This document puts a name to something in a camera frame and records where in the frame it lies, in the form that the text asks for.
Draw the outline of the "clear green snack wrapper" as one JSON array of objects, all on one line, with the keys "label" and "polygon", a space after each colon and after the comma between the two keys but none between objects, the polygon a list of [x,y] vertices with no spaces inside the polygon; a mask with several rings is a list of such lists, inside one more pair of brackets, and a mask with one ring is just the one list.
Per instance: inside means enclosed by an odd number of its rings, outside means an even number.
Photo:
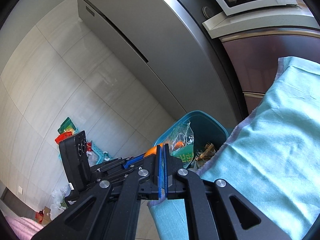
[{"label": "clear green snack wrapper", "polygon": [[[182,161],[184,168],[187,168],[194,159],[194,133],[191,129],[191,122],[179,122],[165,139],[169,145],[170,155]],[[176,142],[184,142],[184,147],[174,150]]]}]

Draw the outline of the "grey double door refrigerator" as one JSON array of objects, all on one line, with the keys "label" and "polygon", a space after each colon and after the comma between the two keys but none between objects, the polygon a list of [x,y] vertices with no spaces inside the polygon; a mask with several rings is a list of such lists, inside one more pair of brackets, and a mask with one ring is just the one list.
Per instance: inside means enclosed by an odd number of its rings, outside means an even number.
[{"label": "grey double door refrigerator", "polygon": [[232,128],[246,108],[204,7],[220,12],[214,0],[78,0],[84,23],[172,117],[201,110]]}]

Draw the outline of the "brown foil snack wrapper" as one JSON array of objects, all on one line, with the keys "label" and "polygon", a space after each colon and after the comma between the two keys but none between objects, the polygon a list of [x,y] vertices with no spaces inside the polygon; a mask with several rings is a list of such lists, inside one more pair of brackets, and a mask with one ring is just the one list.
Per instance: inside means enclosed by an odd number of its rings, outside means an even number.
[{"label": "brown foil snack wrapper", "polygon": [[206,144],[203,152],[197,152],[195,160],[196,161],[208,161],[216,154],[216,150],[214,145]]}]

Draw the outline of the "teal trash bin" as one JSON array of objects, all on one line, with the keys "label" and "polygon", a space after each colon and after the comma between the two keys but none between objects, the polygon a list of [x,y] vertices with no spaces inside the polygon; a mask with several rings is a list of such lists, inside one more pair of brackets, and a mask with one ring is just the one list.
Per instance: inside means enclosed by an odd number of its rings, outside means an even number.
[{"label": "teal trash bin", "polygon": [[227,130],[212,116],[203,111],[191,111],[168,128],[158,139],[156,139],[153,145],[156,146],[160,143],[165,144],[165,139],[174,127],[176,127],[179,122],[186,121],[191,122],[191,129],[194,133],[194,158],[196,157],[197,152],[204,151],[206,144],[212,143],[217,151],[229,136]]}]

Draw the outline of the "small orange peel piece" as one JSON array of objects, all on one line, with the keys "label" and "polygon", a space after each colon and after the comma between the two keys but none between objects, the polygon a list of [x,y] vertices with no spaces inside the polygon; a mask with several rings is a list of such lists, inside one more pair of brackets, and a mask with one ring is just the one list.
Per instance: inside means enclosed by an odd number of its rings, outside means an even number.
[{"label": "small orange peel piece", "polygon": [[176,142],[176,144],[174,146],[174,150],[178,150],[178,149],[183,148],[183,147],[184,147],[184,142],[178,141],[178,142]]}]

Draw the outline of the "kitchen counter with cabinets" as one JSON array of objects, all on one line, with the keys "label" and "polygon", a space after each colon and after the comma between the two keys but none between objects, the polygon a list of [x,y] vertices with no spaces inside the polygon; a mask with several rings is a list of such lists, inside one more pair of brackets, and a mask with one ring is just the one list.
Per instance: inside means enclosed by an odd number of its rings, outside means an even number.
[{"label": "kitchen counter with cabinets", "polygon": [[259,9],[227,16],[203,7],[203,26],[225,48],[253,111],[272,85],[280,57],[319,62],[319,24],[305,5]]}]

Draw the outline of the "teal grey tablecloth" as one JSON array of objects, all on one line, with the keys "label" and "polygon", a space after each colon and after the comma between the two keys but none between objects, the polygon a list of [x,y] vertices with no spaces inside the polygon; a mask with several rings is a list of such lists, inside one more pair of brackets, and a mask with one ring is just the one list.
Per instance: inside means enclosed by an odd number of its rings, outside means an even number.
[{"label": "teal grey tablecloth", "polygon": [[198,175],[210,217],[154,201],[161,239],[319,239],[319,64],[280,58],[259,106]]}]

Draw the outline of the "curved orange peel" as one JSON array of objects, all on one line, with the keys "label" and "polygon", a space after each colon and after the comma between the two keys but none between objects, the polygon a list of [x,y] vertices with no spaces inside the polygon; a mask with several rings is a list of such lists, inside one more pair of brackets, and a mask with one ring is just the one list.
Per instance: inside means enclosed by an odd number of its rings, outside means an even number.
[{"label": "curved orange peel", "polygon": [[150,148],[149,150],[147,150],[145,153],[144,153],[144,158],[150,156],[150,155],[153,155],[153,154],[157,154],[157,146],[160,146],[162,147],[163,146],[163,143],[160,143],[156,146],[153,146],[152,148]]}]

